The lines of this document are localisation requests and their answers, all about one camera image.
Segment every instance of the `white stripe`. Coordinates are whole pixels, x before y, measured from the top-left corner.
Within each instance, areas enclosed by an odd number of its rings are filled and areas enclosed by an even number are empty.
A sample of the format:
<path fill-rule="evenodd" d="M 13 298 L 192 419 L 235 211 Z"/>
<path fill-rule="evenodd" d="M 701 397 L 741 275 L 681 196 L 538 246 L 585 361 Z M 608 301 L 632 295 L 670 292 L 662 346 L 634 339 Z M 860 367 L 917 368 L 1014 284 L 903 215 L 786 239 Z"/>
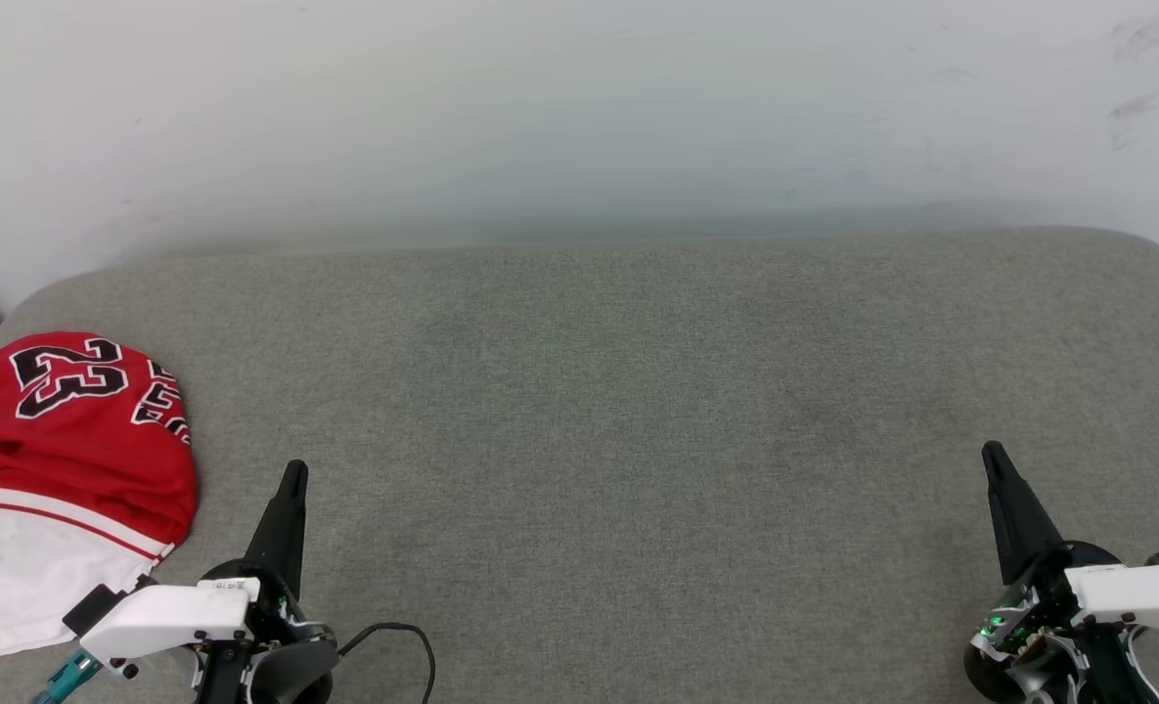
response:
<path fill-rule="evenodd" d="M 68 518 L 75 522 L 75 524 L 90 527 L 90 529 L 96 529 L 105 535 L 112 535 L 114 538 L 121 539 L 123 543 L 138 550 L 144 550 L 150 556 L 165 557 L 169 551 L 175 549 L 175 546 L 160 543 L 158 539 L 151 539 L 140 531 L 129 529 L 129 527 L 119 524 L 114 518 L 102 516 L 83 507 L 75 507 L 74 503 L 61 501 L 60 499 L 48 498 L 48 495 L 29 494 L 25 491 L 0 489 L 0 503 L 7 505 L 7 507 L 32 508 L 35 511 Z"/>

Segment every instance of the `white wall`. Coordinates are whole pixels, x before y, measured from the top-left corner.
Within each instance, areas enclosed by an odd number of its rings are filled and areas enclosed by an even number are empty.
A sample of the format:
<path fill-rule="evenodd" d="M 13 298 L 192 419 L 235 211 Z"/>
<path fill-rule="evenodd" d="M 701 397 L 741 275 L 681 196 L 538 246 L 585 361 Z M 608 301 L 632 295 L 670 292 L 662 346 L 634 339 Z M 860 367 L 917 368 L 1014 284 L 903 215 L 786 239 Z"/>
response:
<path fill-rule="evenodd" d="M 0 0 L 0 309 L 247 241 L 1048 223 L 1159 241 L 1159 1 Z"/>

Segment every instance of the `jersey logo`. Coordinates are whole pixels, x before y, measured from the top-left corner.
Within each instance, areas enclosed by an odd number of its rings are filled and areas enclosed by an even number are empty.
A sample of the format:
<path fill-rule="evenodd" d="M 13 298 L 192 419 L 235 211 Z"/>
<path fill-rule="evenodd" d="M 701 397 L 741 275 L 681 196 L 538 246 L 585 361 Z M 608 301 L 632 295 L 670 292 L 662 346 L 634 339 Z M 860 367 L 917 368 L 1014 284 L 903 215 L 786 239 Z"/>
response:
<path fill-rule="evenodd" d="M 100 338 L 87 340 L 85 348 L 30 347 L 9 356 L 23 391 L 16 418 L 38 419 L 73 398 L 114 395 L 127 387 L 127 375 L 111 365 L 122 361 L 122 348 Z"/>
<path fill-rule="evenodd" d="M 189 424 L 187 424 L 187 419 L 177 412 L 180 404 L 184 400 L 180 395 L 177 380 L 167 370 L 163 370 L 162 365 L 152 360 L 148 361 L 148 373 L 153 378 L 153 383 L 148 385 L 148 391 L 140 399 L 140 404 L 136 404 L 131 422 L 138 427 L 145 423 L 158 423 L 168 431 L 175 433 L 175 437 L 184 442 L 184 445 L 190 445 Z"/>

